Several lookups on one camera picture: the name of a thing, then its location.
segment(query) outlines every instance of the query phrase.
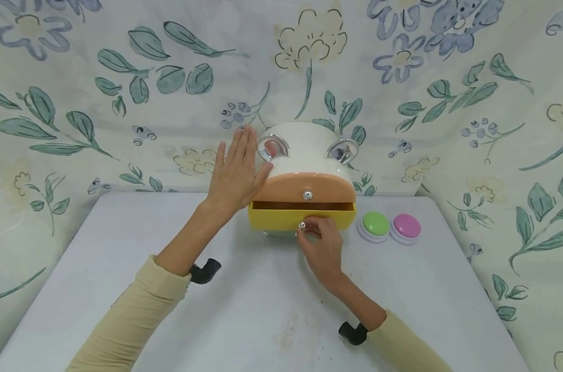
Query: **black clamp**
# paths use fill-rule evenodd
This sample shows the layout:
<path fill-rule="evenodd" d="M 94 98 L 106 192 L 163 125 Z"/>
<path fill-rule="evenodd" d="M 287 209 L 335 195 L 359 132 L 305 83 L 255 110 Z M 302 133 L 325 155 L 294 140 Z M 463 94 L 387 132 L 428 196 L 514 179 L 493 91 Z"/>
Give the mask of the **black clamp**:
<path fill-rule="evenodd" d="M 352 345 L 360 345 L 364 341 L 366 341 L 368 330 L 364 328 L 362 323 L 357 325 L 357 328 L 352 328 L 352 326 L 347 322 L 343 322 L 343 324 L 339 328 L 339 334 L 341 337 L 348 340 L 348 342 Z"/>
<path fill-rule="evenodd" d="M 206 264 L 201 269 L 193 263 L 191 267 L 191 282 L 197 284 L 205 284 L 211 281 L 215 273 L 222 268 L 222 264 L 215 261 L 213 258 L 207 259 Z"/>

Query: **open drawer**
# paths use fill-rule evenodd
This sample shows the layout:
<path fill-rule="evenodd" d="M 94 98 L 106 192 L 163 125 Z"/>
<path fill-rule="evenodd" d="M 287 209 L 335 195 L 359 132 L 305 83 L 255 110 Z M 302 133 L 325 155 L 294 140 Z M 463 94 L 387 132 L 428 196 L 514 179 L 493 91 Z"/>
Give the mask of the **open drawer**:
<path fill-rule="evenodd" d="M 332 218 L 337 228 L 347 229 L 356 217 L 355 203 L 279 203 L 252 201 L 248 219 L 256 230 L 294 231 L 310 215 Z"/>

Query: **chrome handle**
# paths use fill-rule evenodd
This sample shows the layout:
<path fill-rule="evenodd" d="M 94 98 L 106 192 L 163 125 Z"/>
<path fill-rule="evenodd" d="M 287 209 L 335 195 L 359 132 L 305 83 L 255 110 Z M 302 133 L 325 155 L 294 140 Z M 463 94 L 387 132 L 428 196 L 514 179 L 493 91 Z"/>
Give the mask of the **chrome handle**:
<path fill-rule="evenodd" d="M 355 140 L 340 138 L 329 146 L 327 157 L 335 158 L 341 165 L 346 165 L 356 158 L 357 152 L 358 145 Z"/>
<path fill-rule="evenodd" d="M 267 149 L 266 144 L 269 141 L 277 145 L 280 153 L 272 153 L 269 149 Z M 286 142 L 284 138 L 278 136 L 277 134 L 266 134 L 265 136 L 261 137 L 259 142 L 257 142 L 257 153 L 265 161 L 271 161 L 274 157 L 277 157 L 279 155 L 290 157 L 290 145 L 288 145 L 288 142 Z"/>

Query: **white table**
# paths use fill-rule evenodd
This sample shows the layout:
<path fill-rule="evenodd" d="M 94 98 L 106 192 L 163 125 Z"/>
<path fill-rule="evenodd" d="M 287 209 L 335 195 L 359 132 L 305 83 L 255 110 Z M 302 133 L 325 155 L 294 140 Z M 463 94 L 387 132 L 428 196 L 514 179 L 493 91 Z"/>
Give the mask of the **white table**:
<path fill-rule="evenodd" d="M 107 193 L 87 217 L 0 356 L 0 372 L 62 371 L 149 254 L 179 231 L 200 193 Z M 360 196 L 357 221 L 410 213 L 420 241 L 403 246 L 345 232 L 343 267 L 455 372 L 527 372 L 436 204 Z M 157 329 L 135 371 L 392 371 L 365 342 L 339 334 L 357 320 L 313 277 L 295 239 L 253 231 L 241 211 L 199 257 L 223 267 Z"/>

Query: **beige sleeve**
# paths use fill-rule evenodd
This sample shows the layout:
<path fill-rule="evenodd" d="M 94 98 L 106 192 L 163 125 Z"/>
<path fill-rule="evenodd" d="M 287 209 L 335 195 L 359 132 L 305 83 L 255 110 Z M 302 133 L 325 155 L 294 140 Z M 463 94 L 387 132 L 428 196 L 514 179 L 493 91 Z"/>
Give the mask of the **beige sleeve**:
<path fill-rule="evenodd" d="M 169 273 L 150 256 L 67 367 L 67 372 L 129 372 L 160 322 L 184 298 L 191 275 Z"/>
<path fill-rule="evenodd" d="M 368 341 L 399 372 L 452 372 L 451 368 L 395 314 L 387 311 Z"/>

